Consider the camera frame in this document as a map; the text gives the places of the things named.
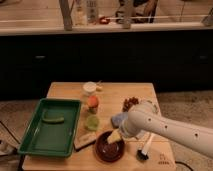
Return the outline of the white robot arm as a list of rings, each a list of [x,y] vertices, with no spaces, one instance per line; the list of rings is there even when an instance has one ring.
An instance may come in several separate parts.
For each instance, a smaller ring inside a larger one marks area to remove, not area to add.
[[[141,131],[158,134],[213,158],[213,129],[165,118],[150,101],[131,107],[119,126],[119,133],[125,138],[135,137]]]

